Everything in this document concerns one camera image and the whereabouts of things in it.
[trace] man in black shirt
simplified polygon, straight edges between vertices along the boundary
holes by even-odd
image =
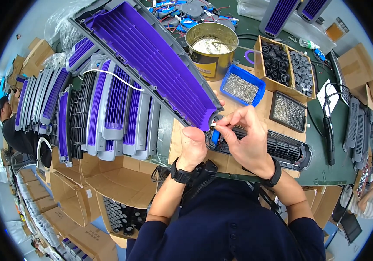
[[[37,145],[39,138],[42,136],[39,136],[32,131],[26,133],[16,131],[16,114],[12,117],[11,114],[12,110],[10,103],[8,102],[8,97],[4,96],[0,99],[0,121],[2,122],[2,134],[4,135],[6,142],[18,152],[26,153],[29,157],[37,161]],[[40,151],[43,164],[46,167],[50,167],[52,154],[48,146],[45,143],[42,143]]]

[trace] white cable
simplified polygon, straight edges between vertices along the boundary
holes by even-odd
[[[87,72],[90,72],[90,71],[99,71],[99,72],[102,72],[102,73],[106,73],[106,74],[111,74],[112,76],[116,77],[118,80],[124,82],[126,85],[132,87],[133,89],[137,90],[137,91],[144,91],[143,89],[139,89],[139,88],[136,88],[134,87],[133,85],[129,84],[128,82],[124,81],[123,79],[121,79],[120,77],[118,77],[117,75],[115,75],[114,73],[110,72],[110,71],[107,71],[107,70],[99,70],[99,69],[90,69],[88,71],[85,71],[83,74],[87,73]]]

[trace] purple ring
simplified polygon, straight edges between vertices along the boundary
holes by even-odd
[[[244,53],[244,57],[246,58],[246,60],[247,60],[249,63],[254,64],[254,62],[253,62],[252,60],[250,60],[250,59],[247,57],[247,55],[248,55],[249,53],[254,53],[254,52],[251,51],[251,50],[247,50],[247,51]]]

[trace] striped shirt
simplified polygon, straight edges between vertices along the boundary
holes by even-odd
[[[342,207],[346,207],[347,203],[349,202],[350,196],[353,193],[353,189],[351,186],[346,186],[345,190],[342,193],[342,196],[340,198],[340,205]],[[356,214],[360,218],[365,218],[365,219],[373,219],[373,197],[371,197],[367,201],[366,209],[365,211],[361,211],[359,206],[357,205],[358,199],[357,197],[353,197],[351,199],[351,202],[349,204],[349,207],[347,208],[350,210],[353,214]]]

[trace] tower fan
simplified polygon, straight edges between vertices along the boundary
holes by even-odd
[[[260,32],[268,37],[277,37],[300,1],[270,0],[259,26]]]
[[[331,0],[304,0],[298,8],[298,15],[307,23],[315,23]]]

